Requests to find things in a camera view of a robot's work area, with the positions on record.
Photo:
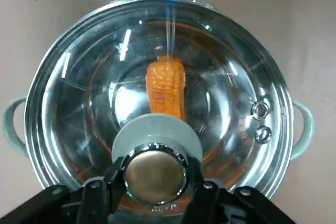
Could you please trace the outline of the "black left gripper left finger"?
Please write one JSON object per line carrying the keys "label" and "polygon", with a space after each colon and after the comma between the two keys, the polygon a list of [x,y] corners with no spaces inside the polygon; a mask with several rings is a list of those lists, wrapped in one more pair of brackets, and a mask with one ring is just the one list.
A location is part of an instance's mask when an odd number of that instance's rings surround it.
{"label": "black left gripper left finger", "polygon": [[105,177],[77,190],[65,185],[44,189],[1,217],[1,223],[107,223],[125,194],[122,161],[119,157]]}

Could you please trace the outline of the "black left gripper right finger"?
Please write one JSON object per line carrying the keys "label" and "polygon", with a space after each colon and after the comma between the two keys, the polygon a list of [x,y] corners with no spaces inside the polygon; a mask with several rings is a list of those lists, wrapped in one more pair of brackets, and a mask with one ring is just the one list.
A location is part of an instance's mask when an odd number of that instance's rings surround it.
{"label": "black left gripper right finger", "polygon": [[191,201],[183,223],[294,223],[254,187],[238,187],[230,193],[205,180],[197,158],[188,158],[187,176]]}

